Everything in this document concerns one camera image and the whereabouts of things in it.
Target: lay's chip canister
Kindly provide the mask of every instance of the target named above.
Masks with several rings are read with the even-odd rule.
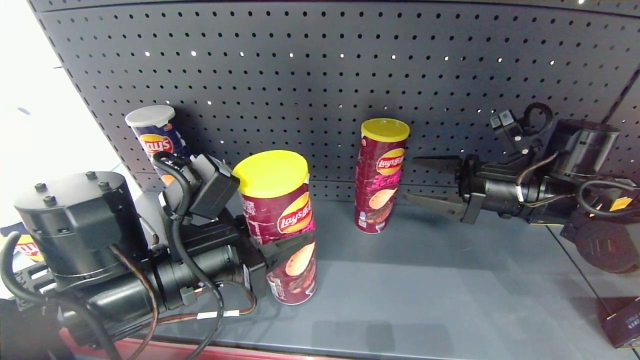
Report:
[[[171,106],[152,105],[130,112],[124,120],[131,126],[149,159],[159,151],[189,158],[191,152],[173,126],[174,116],[175,110]],[[173,181],[173,176],[154,168],[165,185]]]
[[[240,161],[243,213],[249,232],[260,244],[314,231],[307,161],[296,152],[260,152]],[[316,241],[267,274],[271,292],[287,305],[301,304],[316,291]]]
[[[356,166],[355,223],[368,234],[378,234],[388,224],[402,174],[409,126],[396,119],[371,119],[362,123]]]

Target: blue lay's can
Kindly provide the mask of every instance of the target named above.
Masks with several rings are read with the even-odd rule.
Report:
[[[138,137],[148,158],[159,151],[168,151],[189,158],[191,152],[173,126],[174,116],[175,110],[171,106],[152,105],[130,112],[124,120]],[[173,181],[173,176],[154,168],[165,185]]]
[[[24,227],[24,224],[22,222],[5,226],[5,227],[0,227],[0,235],[3,238],[9,236],[9,234],[11,234],[14,231],[17,231],[18,233],[20,233],[20,240],[18,240],[18,244],[15,246],[15,248],[19,252],[27,255],[29,259],[33,261],[44,261],[44,258],[42,257],[40,250],[38,250],[36,243],[33,242],[31,235],[29,234],[27,229]]]

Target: robotic arm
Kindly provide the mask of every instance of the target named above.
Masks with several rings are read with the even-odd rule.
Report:
[[[534,110],[546,118],[539,131],[531,126]],[[622,190],[638,189],[628,179],[598,173],[620,130],[590,121],[560,120],[545,148],[542,136],[554,128],[554,121],[551,109],[540,103],[529,105],[521,119],[504,111],[492,117],[490,124],[507,149],[508,162],[488,163],[473,154],[464,160],[457,156],[414,158],[420,166],[454,176],[458,195],[405,193],[405,199],[466,224],[473,224],[481,209],[530,224],[561,224],[563,236],[593,266],[620,273],[640,265],[640,233],[632,225],[640,221],[640,204],[635,201],[618,211],[598,210],[611,209]],[[607,231],[592,236],[594,232],[588,229],[595,224],[616,236],[608,236]]]
[[[201,284],[218,297],[218,321],[219,286],[242,288],[252,302],[245,313],[251,311],[267,293],[265,275],[312,241],[305,233],[255,245],[244,217],[225,207],[239,180],[214,158],[159,152],[153,162],[176,178],[160,196],[166,243],[148,248],[123,176],[87,172],[37,184],[16,201],[44,263],[13,273],[19,236],[3,250],[2,279],[21,311],[60,306],[76,343],[104,347],[112,358],[119,358],[114,341],[163,323],[160,313],[194,304]]]

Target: label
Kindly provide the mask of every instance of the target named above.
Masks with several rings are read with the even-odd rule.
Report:
[[[382,175],[391,175],[400,170],[404,160],[404,149],[398,148],[386,152],[378,159],[376,170]]]
[[[140,144],[144,148],[145,152],[149,155],[153,155],[159,151],[167,151],[173,153],[173,142],[168,136],[161,136],[157,134],[144,134],[140,135]]]
[[[40,249],[38,249],[35,242],[33,242],[31,235],[22,235],[15,248],[34,261],[44,261]]]
[[[298,197],[282,212],[278,219],[278,231],[282,234],[291,234],[304,229],[312,218],[309,193]]]
[[[244,285],[246,286],[247,289],[251,288],[251,278],[249,277],[249,268],[246,267],[245,264],[242,264],[242,270],[243,270],[243,281],[244,281]]]

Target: lay's logo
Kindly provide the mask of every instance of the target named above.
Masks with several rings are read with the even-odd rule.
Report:
[[[393,149],[378,159],[376,170],[382,175],[391,175],[400,169],[403,160],[404,149]]]
[[[140,144],[149,155],[159,151],[173,152],[173,142],[167,136],[144,134],[140,136]]]
[[[312,218],[309,193],[298,197],[282,212],[278,219],[278,231],[282,234],[291,234],[304,229]]]

